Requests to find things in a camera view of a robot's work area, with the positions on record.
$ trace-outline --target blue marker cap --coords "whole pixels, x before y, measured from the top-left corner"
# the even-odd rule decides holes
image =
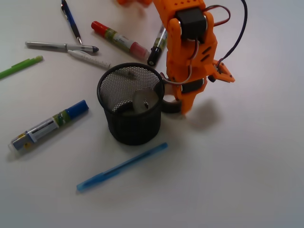
[[[72,107],[66,109],[67,114],[71,118],[71,120],[75,119],[85,111],[87,111],[89,107],[86,104],[85,100],[82,100],[81,102],[73,105]]]

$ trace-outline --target cable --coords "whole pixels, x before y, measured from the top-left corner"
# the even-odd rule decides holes
[[[212,10],[212,9],[215,9],[215,8],[219,8],[219,7],[225,9],[227,11],[229,17],[226,20],[222,20],[220,22],[214,23],[214,27],[222,25],[222,24],[225,24],[226,22],[228,22],[230,20],[230,18],[231,18],[230,10],[227,7],[221,6],[221,5],[212,5],[212,6],[208,6],[207,8],[203,9],[203,12],[205,12],[205,11],[209,11],[209,10]]]
[[[163,78],[163,80],[165,82],[167,82],[168,84],[172,84],[172,85],[182,85],[186,82],[189,81],[189,79],[191,78],[191,75],[192,75],[192,60],[195,59],[196,55],[198,54],[199,52],[199,45],[200,45],[200,42],[198,41],[198,39],[196,38],[195,39],[195,48],[194,48],[194,52],[192,54],[192,56],[189,58],[190,60],[190,65],[188,66],[188,78],[183,81],[183,82],[172,82],[172,81],[169,81],[168,79],[166,79],[165,75],[163,74],[163,72],[160,73],[161,77]]]
[[[239,34],[238,38],[237,38],[237,41],[236,43],[234,44],[234,46],[229,50],[229,52],[227,52],[227,54],[221,58],[219,61],[218,61],[218,64],[217,64],[217,68],[219,67],[220,63],[225,59],[227,58],[228,56],[230,56],[230,54],[234,51],[234,49],[236,49],[236,47],[238,46],[239,42],[241,41],[242,39],[242,36],[244,34],[244,31],[245,31],[245,28],[246,28],[246,24],[247,24],[247,18],[248,18],[248,8],[247,8],[247,4],[245,2],[245,0],[241,0],[243,5],[244,5],[244,22],[243,22],[243,27],[242,27],[242,30],[241,30],[241,33]]]

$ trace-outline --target green pen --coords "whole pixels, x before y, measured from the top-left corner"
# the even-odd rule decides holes
[[[20,70],[23,70],[31,65],[34,65],[35,63],[41,62],[42,60],[43,60],[42,56],[37,56],[36,58],[27,59],[22,61],[21,63],[17,63],[16,65],[13,65],[10,69],[0,72],[0,79],[3,79],[4,77],[14,74]]]

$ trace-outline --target red wire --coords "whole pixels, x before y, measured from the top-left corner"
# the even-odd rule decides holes
[[[230,10],[229,10],[227,7],[221,6],[221,5],[209,6],[209,7],[205,8],[205,9],[203,9],[203,12],[209,11],[209,10],[212,10],[212,9],[215,9],[215,8],[218,8],[218,7],[221,7],[221,8],[223,8],[223,9],[225,9],[225,10],[227,11],[228,15],[229,15],[229,18],[227,18],[226,20],[222,20],[222,21],[219,21],[219,22],[214,23],[214,26],[219,26],[219,25],[225,24],[225,23],[228,22],[228,21],[230,20],[230,18],[231,18]]]

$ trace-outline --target pen holder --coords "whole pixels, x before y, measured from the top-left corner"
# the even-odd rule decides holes
[[[161,126],[164,83],[153,68],[125,63],[108,70],[97,87],[111,134],[127,145],[155,137]]]

